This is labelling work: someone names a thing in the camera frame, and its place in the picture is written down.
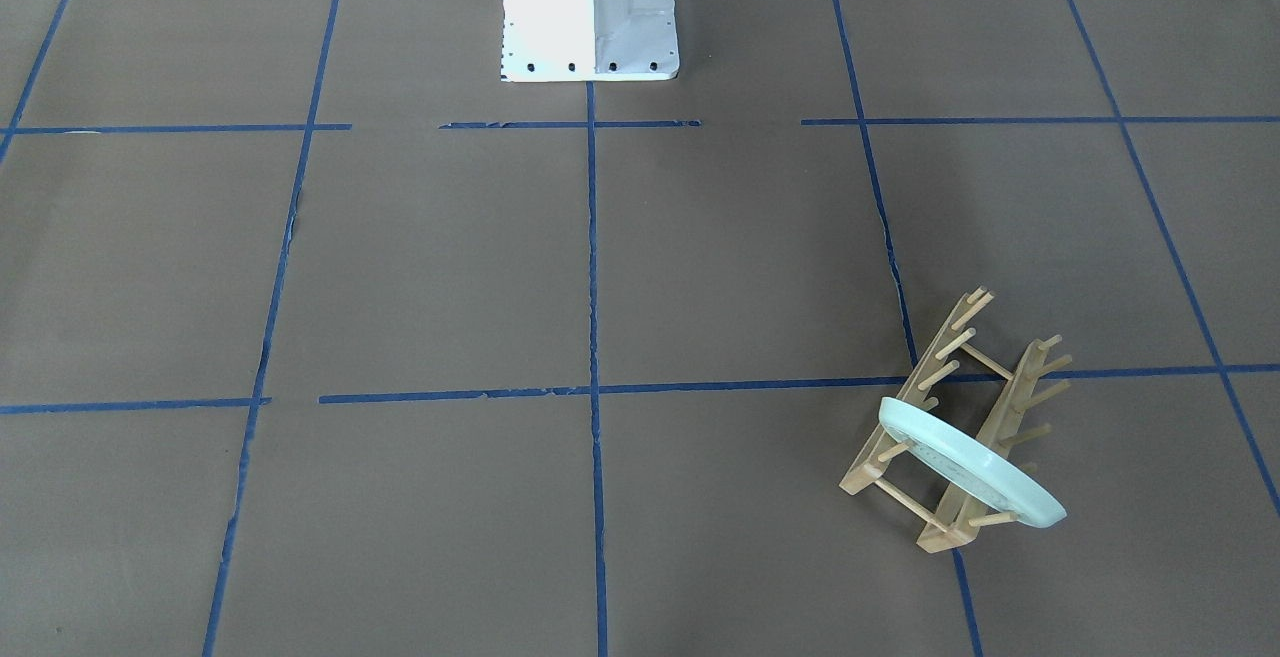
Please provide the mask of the pale green round plate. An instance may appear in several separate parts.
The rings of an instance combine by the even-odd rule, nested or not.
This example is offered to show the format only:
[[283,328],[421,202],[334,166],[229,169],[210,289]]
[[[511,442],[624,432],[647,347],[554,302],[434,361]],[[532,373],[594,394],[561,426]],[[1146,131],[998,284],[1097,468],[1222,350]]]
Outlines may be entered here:
[[1032,476],[924,409],[884,397],[878,420],[902,451],[993,511],[969,519],[969,525],[1020,523],[1044,529],[1068,516],[1065,507]]

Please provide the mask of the brown paper table cover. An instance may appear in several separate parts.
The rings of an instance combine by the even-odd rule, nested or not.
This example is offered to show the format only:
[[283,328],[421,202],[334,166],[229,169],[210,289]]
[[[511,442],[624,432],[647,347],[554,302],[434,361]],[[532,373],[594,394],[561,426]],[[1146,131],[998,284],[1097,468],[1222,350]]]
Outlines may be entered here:
[[[1277,0],[3,0],[5,656],[1275,656]],[[951,307],[1065,506],[838,483]]]

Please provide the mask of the wooden dish rack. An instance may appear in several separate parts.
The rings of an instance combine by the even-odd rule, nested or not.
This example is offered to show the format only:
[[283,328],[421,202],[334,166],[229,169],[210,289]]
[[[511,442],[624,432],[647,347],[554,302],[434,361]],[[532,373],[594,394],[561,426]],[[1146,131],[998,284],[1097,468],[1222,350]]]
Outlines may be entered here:
[[[977,438],[983,446],[992,448],[1036,480],[1029,467],[1019,466],[1012,461],[1011,452],[1016,446],[1050,433],[1051,429],[1047,425],[1028,426],[1025,424],[1027,415],[1047,400],[1065,392],[1069,387],[1066,380],[1053,380],[1047,387],[1041,383],[1050,379],[1053,373],[1069,366],[1073,359],[1068,353],[1056,353],[1056,348],[1062,343],[1061,336],[1030,341],[1012,366],[1001,364],[987,355],[974,342],[978,333],[975,320],[993,298],[993,295],[983,287],[966,292],[951,307],[905,383],[895,394],[887,397],[924,409],[943,423]],[[986,418],[978,423],[963,423],[945,415],[938,396],[940,385],[946,379],[959,375],[961,368],[968,364],[977,365],[980,375],[991,377],[998,384],[995,402],[989,406]],[[864,491],[876,489],[901,505],[922,524],[922,530],[915,539],[916,547],[931,555],[968,546],[986,528],[1000,525],[1030,528],[1020,523],[1004,523],[984,528],[969,525],[966,523],[969,519],[989,515],[993,511],[961,492],[960,488],[952,487],[945,478],[902,451],[897,442],[887,435],[879,425],[879,406],[869,437],[838,483],[845,493],[856,496]],[[890,469],[905,458],[914,458],[943,480],[943,491],[934,505],[922,503],[891,480]]]

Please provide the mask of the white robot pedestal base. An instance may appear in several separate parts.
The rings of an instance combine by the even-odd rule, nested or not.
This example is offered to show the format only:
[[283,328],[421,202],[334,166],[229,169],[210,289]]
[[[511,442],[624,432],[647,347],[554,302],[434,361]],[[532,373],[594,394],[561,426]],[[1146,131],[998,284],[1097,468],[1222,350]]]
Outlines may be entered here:
[[675,0],[503,0],[500,78],[512,83],[673,79]]

